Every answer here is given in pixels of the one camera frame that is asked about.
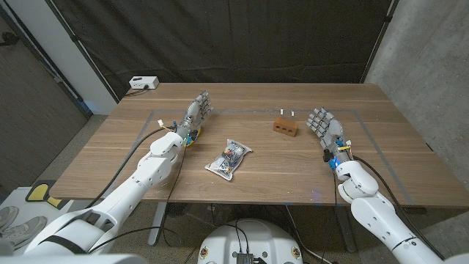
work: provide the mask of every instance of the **sneaker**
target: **sneaker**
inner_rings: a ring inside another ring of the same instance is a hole
[[[7,206],[0,210],[0,231],[9,227],[16,216],[18,215],[19,209],[15,206]]]
[[[45,227],[47,218],[36,216],[24,224],[9,227],[0,232],[0,238],[10,243],[13,249],[19,249],[29,243]]]

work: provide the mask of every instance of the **plastic bag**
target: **plastic bag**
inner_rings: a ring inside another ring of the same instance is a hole
[[[233,172],[241,164],[243,156],[251,152],[252,149],[248,146],[228,139],[228,146],[226,149],[213,161],[207,164],[205,169],[220,175],[225,180],[232,180]]]

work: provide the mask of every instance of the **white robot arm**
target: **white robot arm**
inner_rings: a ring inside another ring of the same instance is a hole
[[[443,263],[396,215],[392,203],[378,191],[377,181],[354,160],[341,123],[324,108],[314,110],[306,125],[320,138],[324,161],[343,183],[337,189],[352,205],[353,217],[391,250],[400,263]]]
[[[87,253],[115,237],[125,219],[148,190],[165,180],[177,160],[177,151],[188,140],[195,140],[204,118],[212,111],[207,92],[188,107],[176,133],[168,132],[154,141],[150,151],[139,161],[137,170],[100,204],[66,213],[50,223],[28,245],[25,255],[70,255]],[[107,243],[93,254],[107,253]]]

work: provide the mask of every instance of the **brown wooden block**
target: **brown wooden block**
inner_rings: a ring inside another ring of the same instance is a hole
[[[273,123],[273,130],[275,132],[283,133],[287,136],[295,136],[297,129],[298,124],[296,122],[286,120],[280,117],[277,117],[276,121]]]

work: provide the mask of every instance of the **power strip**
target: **power strip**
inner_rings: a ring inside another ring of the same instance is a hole
[[[148,85],[148,89],[156,89],[160,81],[156,76],[134,76],[129,81],[131,89],[143,89]]]

